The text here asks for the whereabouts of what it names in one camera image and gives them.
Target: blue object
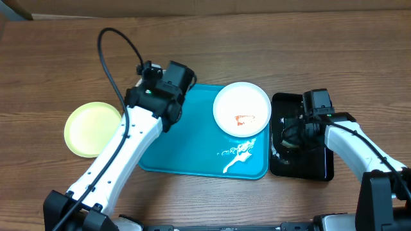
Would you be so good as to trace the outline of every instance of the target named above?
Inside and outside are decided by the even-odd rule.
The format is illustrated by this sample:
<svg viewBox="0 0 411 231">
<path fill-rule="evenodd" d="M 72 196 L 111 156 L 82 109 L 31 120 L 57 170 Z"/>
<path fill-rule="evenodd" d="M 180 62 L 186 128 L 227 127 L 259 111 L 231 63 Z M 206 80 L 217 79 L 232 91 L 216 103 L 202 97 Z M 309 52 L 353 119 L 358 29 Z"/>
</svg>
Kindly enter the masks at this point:
<svg viewBox="0 0 411 231">
<path fill-rule="evenodd" d="M 186 95 L 182 117 L 162 133 L 139 161 L 147 171 L 257 180 L 268 169 L 270 127 L 237 138 L 214 120 L 213 103 L 223 86 L 196 84 Z"/>
</svg>

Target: white stain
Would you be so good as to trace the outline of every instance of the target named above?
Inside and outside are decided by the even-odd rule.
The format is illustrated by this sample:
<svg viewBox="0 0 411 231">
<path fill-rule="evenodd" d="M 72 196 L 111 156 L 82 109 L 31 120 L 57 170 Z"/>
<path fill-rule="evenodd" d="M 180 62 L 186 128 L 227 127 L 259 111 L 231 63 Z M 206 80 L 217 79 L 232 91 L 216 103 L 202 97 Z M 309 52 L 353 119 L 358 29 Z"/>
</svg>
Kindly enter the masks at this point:
<svg viewBox="0 0 411 231">
<path fill-rule="evenodd" d="M 251 141 L 246 141 L 243 144 L 237 145 L 237 148 L 230 148 L 230 150 L 223 151 L 221 155 L 236 155 L 233 160 L 224 167 L 223 173 L 226 173 L 228 171 L 228 168 L 233 166 L 237 161 L 246 161 L 252 155 L 249 150 L 254 147 L 255 142 L 256 138 L 252 139 Z"/>
</svg>

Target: table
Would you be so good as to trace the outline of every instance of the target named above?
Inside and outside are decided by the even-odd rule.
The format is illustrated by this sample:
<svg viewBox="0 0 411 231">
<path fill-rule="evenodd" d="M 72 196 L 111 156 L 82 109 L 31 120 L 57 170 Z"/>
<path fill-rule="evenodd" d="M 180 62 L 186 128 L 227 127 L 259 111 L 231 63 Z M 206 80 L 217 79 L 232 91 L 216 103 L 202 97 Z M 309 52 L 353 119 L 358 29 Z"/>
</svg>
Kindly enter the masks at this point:
<svg viewBox="0 0 411 231">
<path fill-rule="evenodd" d="M 0 43 L 0 229 L 43 230 L 42 203 L 93 162 L 73 155 L 63 129 L 91 101 L 120 109 L 96 39 L 115 27 L 145 60 L 192 68 L 199 83 L 249 81 L 272 96 L 327 88 L 383 150 L 411 166 L 411 12 L 324 12 L 8 22 Z M 137 58 L 106 34 L 119 88 L 133 86 Z M 329 182 L 230 180 L 137 167 L 116 207 L 146 224 L 262 225 L 355 212 L 360 184 L 340 158 Z"/>
</svg>

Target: yellow plate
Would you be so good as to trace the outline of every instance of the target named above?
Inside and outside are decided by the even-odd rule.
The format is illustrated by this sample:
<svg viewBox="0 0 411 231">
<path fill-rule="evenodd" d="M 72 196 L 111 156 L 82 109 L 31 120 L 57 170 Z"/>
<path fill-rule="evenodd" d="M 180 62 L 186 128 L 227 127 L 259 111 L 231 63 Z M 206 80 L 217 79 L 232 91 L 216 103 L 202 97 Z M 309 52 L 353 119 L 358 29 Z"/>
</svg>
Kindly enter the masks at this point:
<svg viewBox="0 0 411 231">
<path fill-rule="evenodd" d="M 121 115 L 113 106 L 87 103 L 77 108 L 64 127 L 67 147 L 81 157 L 97 157 L 111 140 L 121 121 Z"/>
</svg>

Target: orange stain on plate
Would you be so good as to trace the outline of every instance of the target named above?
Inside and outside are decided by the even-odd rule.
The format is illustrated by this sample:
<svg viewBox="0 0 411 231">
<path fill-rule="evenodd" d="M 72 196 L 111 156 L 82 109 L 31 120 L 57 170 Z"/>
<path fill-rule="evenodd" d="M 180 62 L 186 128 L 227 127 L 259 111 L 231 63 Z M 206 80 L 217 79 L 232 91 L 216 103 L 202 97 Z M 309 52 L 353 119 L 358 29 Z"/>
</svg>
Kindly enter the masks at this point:
<svg viewBox="0 0 411 231">
<path fill-rule="evenodd" d="M 244 124 L 250 124 L 256 120 L 255 116 L 251 115 L 237 115 L 236 117 L 237 120 L 237 126 L 241 126 Z"/>
</svg>

